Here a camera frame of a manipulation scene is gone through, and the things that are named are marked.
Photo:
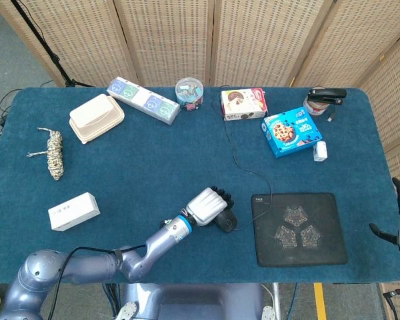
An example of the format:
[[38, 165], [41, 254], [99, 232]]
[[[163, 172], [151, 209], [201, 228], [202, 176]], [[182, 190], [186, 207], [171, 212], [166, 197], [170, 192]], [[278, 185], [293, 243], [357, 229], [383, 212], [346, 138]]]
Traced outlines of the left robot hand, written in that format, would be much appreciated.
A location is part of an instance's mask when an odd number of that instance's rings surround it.
[[185, 207], [188, 216], [194, 218], [198, 226], [208, 225], [225, 209], [232, 208], [234, 201], [230, 193], [216, 186], [205, 188]]

